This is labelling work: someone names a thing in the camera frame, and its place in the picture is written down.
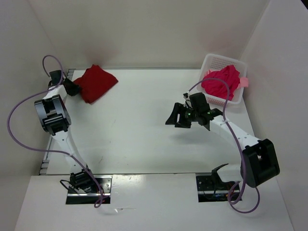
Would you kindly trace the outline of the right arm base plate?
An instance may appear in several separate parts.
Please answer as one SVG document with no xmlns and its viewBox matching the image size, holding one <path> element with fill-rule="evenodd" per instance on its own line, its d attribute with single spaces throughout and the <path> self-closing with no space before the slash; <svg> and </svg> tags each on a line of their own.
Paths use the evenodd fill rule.
<svg viewBox="0 0 308 231">
<path fill-rule="evenodd" d="M 234 181 L 214 183 L 211 174 L 196 175 L 198 202 L 225 202 Z"/>
</svg>

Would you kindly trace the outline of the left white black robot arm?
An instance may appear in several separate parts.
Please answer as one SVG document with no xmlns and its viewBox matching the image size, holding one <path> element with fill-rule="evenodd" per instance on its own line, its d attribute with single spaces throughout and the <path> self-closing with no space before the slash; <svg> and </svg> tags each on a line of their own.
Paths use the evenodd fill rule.
<svg viewBox="0 0 308 231">
<path fill-rule="evenodd" d="M 71 188 L 75 192 L 96 192 L 96 180 L 87 174 L 90 169 L 77 150 L 70 130 L 71 118 L 64 104 L 64 99 L 79 93 L 80 87 L 67 79 L 61 70 L 50 72 L 50 76 L 50 91 L 43 99 L 34 102 L 39 121 L 61 150 L 68 153 L 65 159 L 70 166 Z"/>
</svg>

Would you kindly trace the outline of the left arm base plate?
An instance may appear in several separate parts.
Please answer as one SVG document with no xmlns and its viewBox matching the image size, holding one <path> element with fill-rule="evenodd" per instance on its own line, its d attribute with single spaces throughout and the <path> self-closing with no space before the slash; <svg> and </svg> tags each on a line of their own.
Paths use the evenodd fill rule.
<svg viewBox="0 0 308 231">
<path fill-rule="evenodd" d="M 103 204 L 110 204 L 113 177 L 111 175 L 100 175 L 95 176 L 95 178 L 103 190 Z M 86 192 L 74 188 L 67 180 L 60 180 L 60 182 L 67 190 L 66 205 L 94 205 L 100 199 L 100 190 L 96 185 L 89 192 Z"/>
</svg>

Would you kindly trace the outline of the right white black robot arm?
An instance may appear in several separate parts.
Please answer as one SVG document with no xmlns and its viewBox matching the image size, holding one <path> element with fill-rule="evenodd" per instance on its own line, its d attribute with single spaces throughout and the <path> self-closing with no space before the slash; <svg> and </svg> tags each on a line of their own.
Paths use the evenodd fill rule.
<svg viewBox="0 0 308 231">
<path fill-rule="evenodd" d="M 174 104 L 166 125 L 190 128 L 193 122 L 197 122 L 241 152 L 240 164 L 223 164 L 212 170 L 211 184 L 214 188 L 222 189 L 231 181 L 242 181 L 255 188 L 279 175 L 280 166 L 272 141 L 248 134 L 229 121 L 221 110 L 211 109 L 202 93 L 185 93 L 184 99 L 184 104 Z"/>
</svg>

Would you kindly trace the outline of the dark red t shirt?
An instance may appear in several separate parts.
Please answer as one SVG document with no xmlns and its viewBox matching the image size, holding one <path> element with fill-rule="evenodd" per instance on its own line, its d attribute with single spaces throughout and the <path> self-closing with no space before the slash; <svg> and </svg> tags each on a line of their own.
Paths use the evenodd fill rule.
<svg viewBox="0 0 308 231">
<path fill-rule="evenodd" d="M 73 81 L 81 87 L 81 97 L 89 104 L 94 103 L 118 83 L 116 77 L 98 65 L 92 65 L 85 73 Z"/>
</svg>

